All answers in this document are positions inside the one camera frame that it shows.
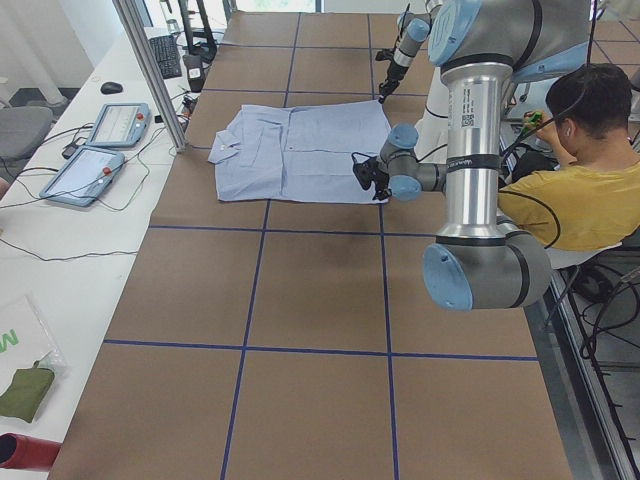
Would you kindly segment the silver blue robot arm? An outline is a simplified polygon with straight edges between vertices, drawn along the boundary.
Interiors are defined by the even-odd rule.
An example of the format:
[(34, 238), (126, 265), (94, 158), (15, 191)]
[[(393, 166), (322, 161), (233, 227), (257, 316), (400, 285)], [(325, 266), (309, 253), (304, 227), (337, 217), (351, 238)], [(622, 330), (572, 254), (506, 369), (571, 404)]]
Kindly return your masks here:
[(500, 127), (510, 88), (578, 69), (589, 58), (589, 1), (430, 1), (405, 16), (381, 92), (391, 94), (421, 46), (448, 91), (446, 160), (416, 152), (423, 129), (400, 124), (368, 162), (380, 199), (442, 192), (447, 219), (423, 256), (433, 301), (450, 310), (527, 306), (547, 290), (546, 246), (498, 207), (509, 152)]
[(378, 86), (378, 101), (383, 104), (399, 87), (413, 60), (430, 35), (435, 18), (444, 1), (427, 1), (426, 12), (414, 14), (407, 6), (397, 18), (398, 32), (392, 48), (376, 53), (377, 62), (388, 61), (385, 79)]

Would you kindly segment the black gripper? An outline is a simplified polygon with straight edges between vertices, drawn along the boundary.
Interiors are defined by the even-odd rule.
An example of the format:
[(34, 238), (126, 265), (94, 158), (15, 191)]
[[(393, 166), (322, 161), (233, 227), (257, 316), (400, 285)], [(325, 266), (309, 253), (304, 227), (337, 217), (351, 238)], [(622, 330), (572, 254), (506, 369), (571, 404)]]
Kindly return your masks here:
[(372, 198), (374, 201), (380, 201), (381, 198), (388, 199), (392, 196), (392, 191), (389, 187), (389, 175), (387, 173), (378, 173), (373, 182), (375, 184), (375, 193)]
[(378, 102), (385, 103), (389, 94), (392, 94), (400, 85), (406, 74), (406, 68), (396, 63), (390, 63), (386, 78), (382, 82), (382, 93), (378, 94)]

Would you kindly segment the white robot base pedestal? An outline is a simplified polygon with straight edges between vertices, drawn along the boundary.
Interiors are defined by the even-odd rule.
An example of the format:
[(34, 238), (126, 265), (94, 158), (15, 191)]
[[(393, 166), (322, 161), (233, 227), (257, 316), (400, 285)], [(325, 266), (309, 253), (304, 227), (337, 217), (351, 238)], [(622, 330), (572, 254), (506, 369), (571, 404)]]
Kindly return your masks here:
[(425, 101), (424, 114), (415, 124), (419, 138), (415, 152), (421, 161), (445, 163), (448, 140), (449, 90), (436, 67)]

